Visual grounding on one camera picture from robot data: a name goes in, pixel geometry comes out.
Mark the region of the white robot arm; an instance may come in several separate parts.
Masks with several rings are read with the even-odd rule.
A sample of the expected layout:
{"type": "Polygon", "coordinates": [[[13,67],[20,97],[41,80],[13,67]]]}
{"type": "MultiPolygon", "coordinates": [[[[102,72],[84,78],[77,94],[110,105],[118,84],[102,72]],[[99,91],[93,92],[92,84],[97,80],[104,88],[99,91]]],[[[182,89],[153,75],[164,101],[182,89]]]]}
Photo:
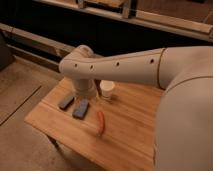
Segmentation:
{"type": "Polygon", "coordinates": [[[59,71],[83,96],[94,91],[96,79],[163,89],[155,122],[154,171],[213,171],[213,46],[96,58],[80,45],[60,61],[59,71]]]}

